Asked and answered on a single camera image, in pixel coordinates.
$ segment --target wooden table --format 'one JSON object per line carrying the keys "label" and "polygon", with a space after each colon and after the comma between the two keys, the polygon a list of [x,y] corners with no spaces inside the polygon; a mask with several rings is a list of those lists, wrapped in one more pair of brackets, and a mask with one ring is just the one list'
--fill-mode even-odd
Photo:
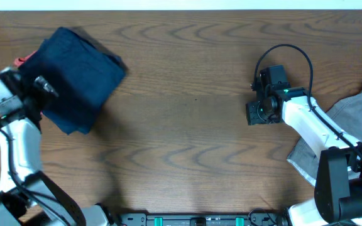
{"label": "wooden table", "polygon": [[[279,43],[302,47],[324,110],[362,89],[362,11],[0,12],[0,70],[59,26],[129,67],[90,134],[41,122],[45,173],[82,207],[248,212],[302,202],[313,187],[286,162],[299,135],[247,126],[258,58]],[[275,64],[308,86],[300,53],[275,50],[261,68]]]}

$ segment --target navy blue fabric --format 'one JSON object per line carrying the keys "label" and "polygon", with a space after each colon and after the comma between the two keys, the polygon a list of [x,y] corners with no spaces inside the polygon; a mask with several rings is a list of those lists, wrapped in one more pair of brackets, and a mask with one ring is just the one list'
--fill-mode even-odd
{"label": "navy blue fabric", "polygon": [[103,103],[125,77],[118,56],[97,51],[79,35],[59,28],[19,71],[27,79],[42,75],[59,98],[43,111],[63,132],[87,134]]}

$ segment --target red cloth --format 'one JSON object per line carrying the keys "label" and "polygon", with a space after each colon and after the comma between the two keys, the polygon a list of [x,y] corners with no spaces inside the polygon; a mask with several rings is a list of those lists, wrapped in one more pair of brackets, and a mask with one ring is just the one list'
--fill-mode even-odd
{"label": "red cloth", "polygon": [[37,50],[34,51],[33,53],[31,53],[30,55],[26,56],[26,57],[16,58],[15,61],[13,62],[13,65],[15,65],[16,67],[19,67],[20,65],[22,65],[25,61],[27,61],[36,52],[37,52]]}

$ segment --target gray towel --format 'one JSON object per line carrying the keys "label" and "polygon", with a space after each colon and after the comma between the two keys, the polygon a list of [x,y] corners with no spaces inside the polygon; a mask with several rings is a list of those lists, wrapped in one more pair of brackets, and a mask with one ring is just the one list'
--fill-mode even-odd
{"label": "gray towel", "polygon": [[[362,91],[358,95],[340,100],[326,114],[347,133],[362,141]],[[319,159],[302,138],[287,156],[287,161],[315,186]]]}

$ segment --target white backdrop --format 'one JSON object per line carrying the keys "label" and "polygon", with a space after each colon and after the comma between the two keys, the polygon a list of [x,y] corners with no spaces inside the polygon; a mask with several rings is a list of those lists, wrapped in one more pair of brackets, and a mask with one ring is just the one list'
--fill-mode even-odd
{"label": "white backdrop", "polygon": [[362,0],[0,0],[0,10],[362,9]]}

